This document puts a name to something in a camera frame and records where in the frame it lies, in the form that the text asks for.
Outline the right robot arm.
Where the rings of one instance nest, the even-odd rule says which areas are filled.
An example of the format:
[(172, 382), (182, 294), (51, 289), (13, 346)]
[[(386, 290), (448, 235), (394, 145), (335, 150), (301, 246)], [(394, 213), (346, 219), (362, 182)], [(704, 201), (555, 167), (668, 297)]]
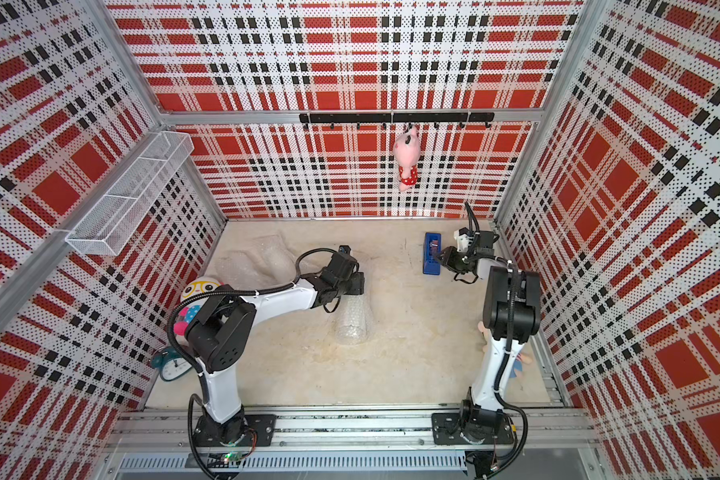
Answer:
[(494, 251), (499, 235), (480, 227), (465, 203), (468, 226), (454, 233), (456, 244), (442, 250), (437, 262), (461, 283), (486, 283), (479, 330), (488, 336), (481, 370), (469, 389), (472, 406), (507, 411), (505, 391), (515, 360), (541, 324), (541, 280)]

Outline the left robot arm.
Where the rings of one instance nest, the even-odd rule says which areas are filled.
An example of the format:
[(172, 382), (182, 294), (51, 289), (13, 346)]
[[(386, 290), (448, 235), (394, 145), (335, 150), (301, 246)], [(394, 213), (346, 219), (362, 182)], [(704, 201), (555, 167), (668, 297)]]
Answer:
[(242, 414), (236, 363), (253, 329), (272, 319), (340, 304), (344, 296), (361, 296), (365, 275), (351, 247), (315, 248), (295, 261), (295, 278), (263, 290), (221, 285), (182, 300), (167, 320), (172, 348), (197, 374), (205, 414), (225, 424)]

